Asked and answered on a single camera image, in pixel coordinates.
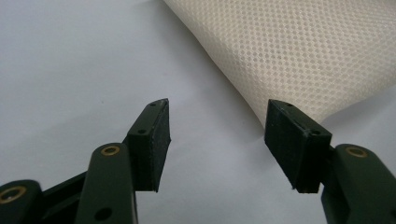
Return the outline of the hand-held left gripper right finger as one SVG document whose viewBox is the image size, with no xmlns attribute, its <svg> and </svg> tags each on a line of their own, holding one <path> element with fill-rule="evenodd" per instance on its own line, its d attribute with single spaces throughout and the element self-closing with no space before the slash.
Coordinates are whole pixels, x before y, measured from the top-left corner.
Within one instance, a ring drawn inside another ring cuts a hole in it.
<svg viewBox="0 0 396 224">
<path fill-rule="evenodd" d="M 295 105 L 268 101 L 264 142 L 292 187 L 317 193 L 332 134 Z"/>
</svg>

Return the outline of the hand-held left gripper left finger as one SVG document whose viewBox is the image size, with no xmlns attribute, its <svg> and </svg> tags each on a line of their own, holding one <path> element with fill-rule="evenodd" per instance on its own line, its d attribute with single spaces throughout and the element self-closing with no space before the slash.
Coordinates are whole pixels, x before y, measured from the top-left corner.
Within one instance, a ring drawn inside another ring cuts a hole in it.
<svg viewBox="0 0 396 224">
<path fill-rule="evenodd" d="M 159 190 L 170 143 L 169 100 L 164 98 L 149 103 L 125 137 L 135 190 Z"/>
</svg>

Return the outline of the white mesh laundry bag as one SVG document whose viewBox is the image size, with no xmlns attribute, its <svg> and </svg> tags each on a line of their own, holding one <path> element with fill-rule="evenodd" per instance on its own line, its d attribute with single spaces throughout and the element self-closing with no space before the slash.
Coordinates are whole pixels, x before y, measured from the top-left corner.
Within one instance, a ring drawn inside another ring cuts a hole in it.
<svg viewBox="0 0 396 224">
<path fill-rule="evenodd" d="M 396 0 L 164 0 L 259 120 L 321 122 L 396 85 Z"/>
</svg>

